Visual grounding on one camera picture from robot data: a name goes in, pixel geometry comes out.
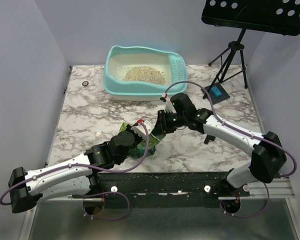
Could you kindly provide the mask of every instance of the black tripod stand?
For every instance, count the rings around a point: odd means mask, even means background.
[[[212,62],[210,62],[208,65],[211,66],[215,61],[217,61],[219,58],[222,59],[222,56],[228,52],[229,50],[231,50],[231,52],[229,53],[228,57],[226,58],[226,60],[224,61],[224,63],[221,65],[221,68],[219,70],[219,72],[216,74],[213,82],[211,83],[210,87],[208,88],[208,92],[211,90],[211,88],[214,86],[215,82],[218,80],[219,83],[224,83],[225,81],[233,78],[234,76],[243,73],[243,79],[244,79],[244,88],[247,89],[248,88],[248,84],[247,84],[247,77],[246,77],[246,65],[245,65],[245,59],[244,59],[244,48],[245,46],[243,44],[241,44],[241,40],[244,37],[244,34],[246,32],[246,29],[242,29],[240,32],[240,35],[237,39],[237,41],[232,41],[228,44],[228,48],[226,50],[224,50],[219,56],[217,56],[215,59],[212,60]],[[242,64],[242,70],[237,72],[236,74],[228,77],[227,79],[225,79],[225,76],[227,74],[227,71],[231,65],[232,60],[234,59],[236,52],[240,51],[240,57],[241,57],[241,64]]]

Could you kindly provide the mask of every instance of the tripod leg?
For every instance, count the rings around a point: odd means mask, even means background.
[[[228,52],[230,50],[230,47],[228,47],[226,50],[224,50],[222,53],[220,53],[219,54],[219,56],[217,56],[215,59],[213,59],[211,62],[209,62],[209,67],[211,67],[211,65],[215,62],[215,61],[217,61],[219,58],[221,58],[221,56],[223,55],[223,54],[225,54],[226,52]]]
[[[229,56],[227,58],[228,61],[226,62],[226,65],[225,65],[224,71],[222,73],[222,76],[221,76],[221,78],[219,80],[219,83],[223,83],[224,82],[225,76],[227,74],[227,71],[228,71],[228,69],[230,67],[230,64],[231,64],[232,60],[235,57],[235,54],[236,54],[236,51],[235,50],[231,50],[231,52],[230,52],[230,54],[229,54]]]
[[[244,80],[244,88],[248,88],[247,83],[247,76],[246,76],[246,65],[245,65],[245,59],[244,59],[244,51],[240,50],[240,57],[241,57],[241,63],[242,63],[242,73],[243,73],[243,80]]]
[[[208,90],[207,90],[208,93],[210,92],[211,88],[214,86],[215,82],[216,82],[217,80],[219,80],[219,75],[222,73],[224,67],[225,67],[226,64],[228,63],[228,61],[229,61],[229,59],[230,59],[230,55],[231,55],[231,53],[228,55],[228,57],[227,57],[226,60],[224,61],[224,64],[221,66],[220,70],[218,71],[218,73],[216,74],[214,80],[212,81],[211,85],[209,86],[209,88],[208,88]],[[203,95],[203,99],[206,99],[206,98],[207,98],[207,95],[204,94],[204,95]]]

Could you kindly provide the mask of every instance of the metal floor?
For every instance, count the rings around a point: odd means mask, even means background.
[[[240,214],[260,210],[264,200],[242,200]],[[83,217],[82,201],[46,201],[35,213],[31,240],[293,240],[297,239],[284,199],[272,199],[263,214],[234,218],[218,208],[134,208],[118,221]],[[103,217],[121,215],[104,210]]]

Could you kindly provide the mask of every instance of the cat litter box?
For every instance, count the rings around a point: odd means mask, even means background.
[[[142,46],[113,46],[103,72],[105,90],[121,101],[159,100],[169,85],[187,80],[182,56]],[[173,86],[168,94],[172,96],[186,88],[187,83],[180,83]]]

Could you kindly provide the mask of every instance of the teal litter box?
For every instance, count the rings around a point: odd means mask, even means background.
[[[152,67],[160,71],[165,78],[165,85],[146,81],[124,81],[127,71],[133,67]],[[182,56],[175,52],[160,51],[143,46],[113,46],[106,58],[103,85],[105,90],[116,100],[154,101],[172,83],[187,81],[186,64]],[[173,86],[170,96],[184,92],[187,83]]]

